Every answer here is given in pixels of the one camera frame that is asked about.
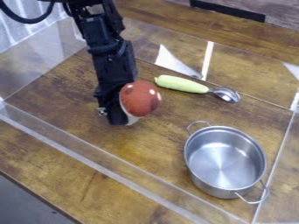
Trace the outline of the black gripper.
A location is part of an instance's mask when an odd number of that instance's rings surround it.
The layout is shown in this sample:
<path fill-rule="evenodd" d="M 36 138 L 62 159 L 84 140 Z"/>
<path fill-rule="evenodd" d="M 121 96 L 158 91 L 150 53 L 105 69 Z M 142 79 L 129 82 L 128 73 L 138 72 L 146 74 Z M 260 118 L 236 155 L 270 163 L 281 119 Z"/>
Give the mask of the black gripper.
<path fill-rule="evenodd" d="M 88 43 L 97 76 L 97 113 L 110 125 L 126 125 L 128 118 L 118 102 L 120 88 L 136 79 L 136 58 L 132 43 L 120 40 L 108 44 Z"/>

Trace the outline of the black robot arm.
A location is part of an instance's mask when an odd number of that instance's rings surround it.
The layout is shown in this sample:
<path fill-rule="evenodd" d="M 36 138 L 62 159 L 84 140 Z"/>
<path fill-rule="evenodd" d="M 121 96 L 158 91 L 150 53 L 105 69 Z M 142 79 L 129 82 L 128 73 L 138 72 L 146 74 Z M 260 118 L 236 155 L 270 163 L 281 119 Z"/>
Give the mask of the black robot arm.
<path fill-rule="evenodd" d="M 132 43 L 120 36 L 125 29 L 112 0 L 65 0 L 66 14 L 73 18 L 88 45 L 97 76 L 97 114 L 110 125 L 130 125 L 120 103 L 120 89 L 136 80 L 136 58 Z"/>

